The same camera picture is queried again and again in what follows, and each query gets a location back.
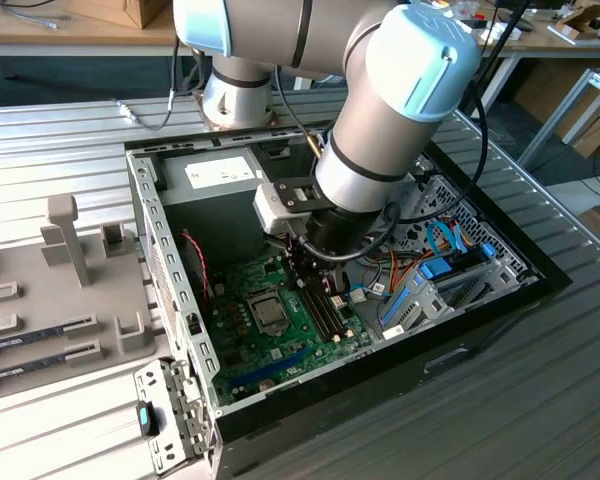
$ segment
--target desk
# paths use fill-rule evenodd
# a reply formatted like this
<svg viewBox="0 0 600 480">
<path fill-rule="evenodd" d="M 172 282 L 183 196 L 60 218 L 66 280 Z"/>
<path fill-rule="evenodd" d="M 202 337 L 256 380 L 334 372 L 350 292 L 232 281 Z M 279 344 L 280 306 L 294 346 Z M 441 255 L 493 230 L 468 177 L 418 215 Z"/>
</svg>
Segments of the desk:
<svg viewBox="0 0 600 480">
<path fill-rule="evenodd" d="M 32 9 L 41 15 L 62 12 L 61 3 Z M 490 19 L 493 7 L 481 2 L 480 11 Z M 0 9 L 0 56 L 169 56 L 173 42 L 173 17 L 167 7 L 144 30 L 123 27 L 72 14 L 58 31 L 30 24 L 6 15 Z M 547 30 L 552 22 L 535 20 L 536 29 L 509 41 L 500 53 L 503 58 L 483 95 L 488 110 L 523 58 L 600 58 L 599 47 L 574 47 Z M 488 46 L 485 55 L 491 51 Z M 306 88 L 308 82 L 301 86 Z"/>
<path fill-rule="evenodd" d="M 483 7 L 480 11 L 490 20 L 493 17 L 493 7 L 484 1 L 480 3 Z M 522 32 L 519 40 L 509 40 L 500 52 L 499 57 L 503 60 L 482 97 L 485 110 L 493 105 L 518 62 L 523 58 L 600 58 L 600 47 L 574 47 L 551 33 L 547 26 L 555 22 L 532 20 L 531 23 L 535 27 L 534 31 Z M 488 46 L 485 54 L 488 55 L 491 49 L 492 47 Z"/>
<path fill-rule="evenodd" d="M 36 15 L 65 13 L 61 2 L 28 9 Z M 0 8 L 0 56 L 169 56 L 173 46 L 173 13 L 165 8 L 144 30 L 70 14 L 60 28 L 36 25 L 5 14 Z"/>
</svg>

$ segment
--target aluminum profile table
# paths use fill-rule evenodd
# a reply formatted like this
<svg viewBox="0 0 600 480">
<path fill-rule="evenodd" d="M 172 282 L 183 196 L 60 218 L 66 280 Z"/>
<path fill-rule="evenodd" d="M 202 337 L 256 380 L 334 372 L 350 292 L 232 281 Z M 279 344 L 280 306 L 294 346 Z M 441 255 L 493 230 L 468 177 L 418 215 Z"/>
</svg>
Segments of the aluminum profile table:
<svg viewBox="0 0 600 480">
<path fill-rule="evenodd" d="M 332 118 L 345 95 L 329 89 L 289 98 L 308 122 Z M 155 122 L 164 109 L 163 99 L 131 103 Z M 44 224 L 40 199 L 50 193 L 76 195 L 81 232 L 103 218 L 133 227 L 121 142 L 202 131 L 197 109 L 184 100 L 157 134 L 129 125 L 108 102 L 0 109 L 0 246 L 36 240 Z M 479 132 L 465 117 L 449 117 L 434 139 L 468 174 L 474 171 Z M 493 144 L 480 186 L 574 283 L 525 314 L 478 358 L 281 455 L 246 480 L 600 478 L 600 241 Z M 121 413 L 129 415 L 134 399 L 128 381 L 134 366 L 120 368 L 74 379 L 83 387 L 49 386 L 1 399 L 0 475 L 32 478 L 18 462 L 61 445 L 55 461 L 43 466 L 46 473 L 37 475 L 153 478 L 135 417 Z M 92 395 L 111 380 L 118 383 L 110 403 L 75 412 L 84 406 L 71 392 Z M 17 419 L 32 416 L 53 422 L 37 420 L 18 433 Z M 201 465 L 180 473 L 208 478 Z"/>
<path fill-rule="evenodd" d="M 540 149 L 544 146 L 547 139 L 554 132 L 556 127 L 560 124 L 564 116 L 573 108 L 578 99 L 586 92 L 590 87 L 594 87 L 600 91 L 600 70 L 587 69 L 580 79 L 576 82 L 573 88 L 564 97 L 564 100 L 560 102 L 560 105 L 553 112 L 551 117 L 544 124 L 544 127 L 536 134 L 531 140 L 527 148 L 520 158 L 518 158 L 518 165 L 526 167 L 536 157 Z M 571 127 L 569 132 L 564 136 L 562 141 L 567 145 L 571 144 L 574 140 L 579 137 L 586 125 L 589 125 L 591 119 L 600 110 L 600 93 L 596 99 L 589 105 L 587 110 L 581 115 L 576 123 Z"/>
</svg>

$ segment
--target orange wire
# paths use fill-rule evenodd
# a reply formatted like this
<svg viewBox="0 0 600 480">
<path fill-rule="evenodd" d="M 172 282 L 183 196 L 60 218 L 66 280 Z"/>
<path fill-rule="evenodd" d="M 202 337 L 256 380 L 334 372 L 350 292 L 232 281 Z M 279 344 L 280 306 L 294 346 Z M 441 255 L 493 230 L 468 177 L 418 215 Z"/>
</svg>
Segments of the orange wire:
<svg viewBox="0 0 600 480">
<path fill-rule="evenodd" d="M 449 246 L 449 242 L 444 242 L 442 245 L 440 245 L 440 248 L 446 248 L 448 246 Z M 402 283 L 404 278 L 407 276 L 407 273 L 409 273 L 409 270 L 411 270 L 413 268 L 413 266 L 416 264 L 416 262 L 424 260 L 425 258 L 429 258 L 432 255 L 433 255 L 433 250 L 429 250 L 429 251 L 423 253 L 422 255 L 420 255 L 418 258 L 414 258 L 413 260 L 411 260 L 409 262 L 409 264 L 406 267 L 404 267 L 404 270 L 402 271 L 402 276 L 396 282 L 395 287 L 398 288 L 400 286 L 400 284 Z"/>
</svg>

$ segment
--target gray floor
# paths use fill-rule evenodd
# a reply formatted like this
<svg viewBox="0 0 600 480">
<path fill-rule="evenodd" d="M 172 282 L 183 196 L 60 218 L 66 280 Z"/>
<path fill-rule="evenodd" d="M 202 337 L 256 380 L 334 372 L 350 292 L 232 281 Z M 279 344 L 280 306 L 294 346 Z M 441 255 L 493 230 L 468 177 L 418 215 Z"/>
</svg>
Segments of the gray floor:
<svg viewBox="0 0 600 480">
<path fill-rule="evenodd" d="M 491 137 L 514 158 L 524 152 L 542 128 L 539 121 L 515 103 L 496 102 L 489 111 L 488 120 Z M 555 185 L 600 174 L 600 155 L 596 158 L 596 172 L 592 168 L 592 158 L 584 158 L 554 134 L 527 170 L 543 185 Z"/>
</svg>

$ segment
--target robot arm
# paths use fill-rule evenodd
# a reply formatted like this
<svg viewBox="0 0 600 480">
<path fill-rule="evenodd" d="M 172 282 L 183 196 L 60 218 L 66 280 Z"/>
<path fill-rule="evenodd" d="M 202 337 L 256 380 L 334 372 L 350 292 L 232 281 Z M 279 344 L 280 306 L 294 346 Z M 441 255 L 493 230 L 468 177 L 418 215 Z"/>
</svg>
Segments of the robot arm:
<svg viewBox="0 0 600 480">
<path fill-rule="evenodd" d="M 174 13 L 184 43 L 231 57 L 214 59 L 204 110 L 212 118 L 221 96 L 225 115 L 227 101 L 236 115 L 244 114 L 246 122 L 234 127 L 266 123 L 266 99 L 244 99 L 257 98 L 249 87 L 264 86 L 263 95 L 269 94 L 270 64 L 346 75 L 349 96 L 315 179 L 304 185 L 312 190 L 306 197 L 324 200 L 325 207 L 302 211 L 300 195 L 289 208 L 264 191 L 267 186 L 256 195 L 265 231 L 278 233 L 280 225 L 295 227 L 301 219 L 302 228 L 292 228 L 292 235 L 305 250 L 315 247 L 314 253 L 342 255 L 359 245 L 440 122 L 458 106 L 479 64 L 473 37 L 428 5 L 179 0 Z"/>
</svg>

